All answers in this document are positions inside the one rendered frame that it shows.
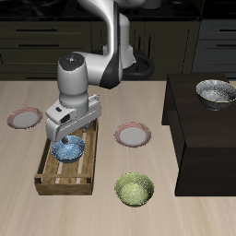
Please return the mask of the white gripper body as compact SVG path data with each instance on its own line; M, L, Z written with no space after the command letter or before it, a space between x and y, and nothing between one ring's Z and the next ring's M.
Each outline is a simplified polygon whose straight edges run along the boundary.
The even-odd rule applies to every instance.
M46 134L50 140L57 142L75 132L84 125L96 120L101 115L100 96L94 94L88 98L88 107L82 111L63 106L57 100L46 112Z

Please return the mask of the blue bowl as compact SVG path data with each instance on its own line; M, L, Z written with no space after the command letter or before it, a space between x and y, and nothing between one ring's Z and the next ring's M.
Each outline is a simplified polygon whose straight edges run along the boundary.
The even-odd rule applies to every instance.
M52 155L63 163L73 163L80 159L85 151L86 144L78 136L66 136L68 143L63 144L62 139L51 145Z

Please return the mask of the red-rimmed white plate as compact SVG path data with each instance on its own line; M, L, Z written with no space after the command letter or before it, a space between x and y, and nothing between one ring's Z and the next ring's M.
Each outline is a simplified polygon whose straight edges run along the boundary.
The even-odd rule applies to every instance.
M6 123L14 129L30 129L37 125L42 119L42 112L34 107L21 108L12 112Z
M152 137L150 129L141 123L129 122L119 125L114 131L115 141L128 148L140 148Z

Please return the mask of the green bowl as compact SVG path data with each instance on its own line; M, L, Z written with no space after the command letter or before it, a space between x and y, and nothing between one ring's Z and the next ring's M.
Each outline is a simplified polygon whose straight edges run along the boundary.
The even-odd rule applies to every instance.
M128 172L116 181L114 191L128 207L141 207L152 198L155 187L145 174Z

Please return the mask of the grey bowl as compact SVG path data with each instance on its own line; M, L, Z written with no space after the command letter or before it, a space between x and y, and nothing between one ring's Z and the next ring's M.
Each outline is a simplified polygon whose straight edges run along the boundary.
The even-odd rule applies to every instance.
M236 88L230 83L208 79L196 85L196 93L202 104L211 111L220 111L236 100Z

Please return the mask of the wooden slat tray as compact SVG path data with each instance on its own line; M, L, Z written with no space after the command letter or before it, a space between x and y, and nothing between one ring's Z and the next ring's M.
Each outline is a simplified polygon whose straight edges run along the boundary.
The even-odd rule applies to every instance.
M51 153L52 141L47 138L39 168L34 176L39 195L92 195L97 151L99 121L91 123L86 131L73 135L84 138L86 148L82 157L73 163L60 163Z

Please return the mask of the dark kitchen cupboards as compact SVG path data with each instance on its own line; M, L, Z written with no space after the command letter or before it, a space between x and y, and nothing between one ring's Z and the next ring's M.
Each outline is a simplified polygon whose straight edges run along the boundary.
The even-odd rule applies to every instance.
M163 0L159 9L123 7L130 43L154 63L151 80L192 70L203 0ZM76 0L0 0L0 80L56 79L65 53L100 50L106 26Z

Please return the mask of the dark wooden cabinet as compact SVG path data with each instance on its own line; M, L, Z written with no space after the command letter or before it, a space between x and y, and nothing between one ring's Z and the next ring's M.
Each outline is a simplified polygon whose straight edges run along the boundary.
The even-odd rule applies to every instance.
M177 196L236 196L236 101L218 112L198 99L196 85L223 74L168 74L162 124L171 129L178 163Z

